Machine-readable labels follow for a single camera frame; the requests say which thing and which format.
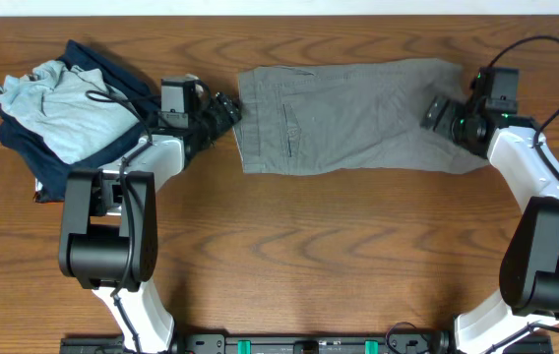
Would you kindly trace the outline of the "grey shorts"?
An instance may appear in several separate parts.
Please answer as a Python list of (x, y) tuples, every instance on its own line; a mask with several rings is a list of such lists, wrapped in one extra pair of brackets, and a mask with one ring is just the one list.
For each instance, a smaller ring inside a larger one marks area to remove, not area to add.
[(420, 126), (433, 98), (464, 100), (462, 67), (441, 59), (258, 67), (239, 75), (235, 126), (249, 174), (399, 168), (465, 174), (484, 159)]

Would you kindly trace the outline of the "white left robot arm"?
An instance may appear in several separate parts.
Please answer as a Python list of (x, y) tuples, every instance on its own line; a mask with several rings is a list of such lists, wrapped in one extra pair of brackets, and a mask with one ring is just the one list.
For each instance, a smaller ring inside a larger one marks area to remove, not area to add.
[(195, 154), (242, 119), (228, 95), (193, 95), (176, 111), (138, 119), (138, 142), (115, 161), (67, 178), (59, 243), (62, 273), (108, 309), (117, 337), (65, 338), (63, 353), (180, 353), (176, 321), (153, 275), (158, 254), (156, 194)]

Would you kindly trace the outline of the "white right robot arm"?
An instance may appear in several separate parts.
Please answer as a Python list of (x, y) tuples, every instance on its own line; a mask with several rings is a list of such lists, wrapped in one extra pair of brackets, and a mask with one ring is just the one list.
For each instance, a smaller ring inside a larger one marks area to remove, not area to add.
[(499, 288), (458, 315), (444, 353), (524, 352), (538, 330), (559, 333), (559, 162), (512, 100), (433, 99), (423, 128), (489, 161), (522, 216), (500, 266)]

